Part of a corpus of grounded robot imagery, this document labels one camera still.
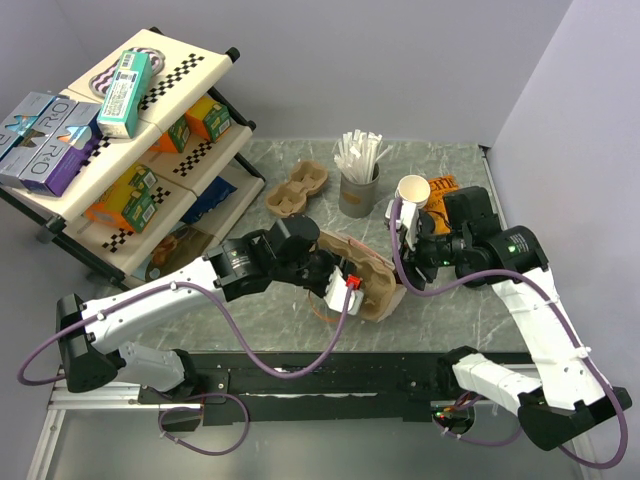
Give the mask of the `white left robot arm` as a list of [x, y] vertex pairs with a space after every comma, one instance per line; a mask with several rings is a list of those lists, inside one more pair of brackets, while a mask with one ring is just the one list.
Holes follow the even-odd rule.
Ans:
[[134, 338], [209, 299], [226, 304], [262, 293], [273, 282], [302, 287], [341, 308], [355, 267], [321, 248], [319, 236], [311, 218], [296, 214], [226, 240], [135, 289], [88, 302], [76, 294], [59, 299], [56, 330], [67, 387], [84, 393], [119, 380], [150, 386], [177, 402], [191, 399], [198, 378], [188, 355], [142, 347]]

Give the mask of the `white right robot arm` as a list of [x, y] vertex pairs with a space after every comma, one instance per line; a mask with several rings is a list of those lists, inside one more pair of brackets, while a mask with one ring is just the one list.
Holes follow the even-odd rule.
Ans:
[[387, 217], [393, 262], [402, 284], [431, 297], [439, 269], [452, 267], [453, 287], [489, 285], [507, 308], [537, 370], [529, 377], [489, 360], [471, 347], [445, 355], [438, 390], [448, 398], [470, 391], [514, 414], [538, 448], [549, 451], [611, 418], [620, 427], [616, 455], [628, 443], [627, 390], [615, 387], [590, 357], [561, 303], [549, 261], [535, 234], [524, 226], [503, 228], [487, 190], [462, 188], [443, 197], [448, 232], [437, 234], [419, 203], [396, 196]]

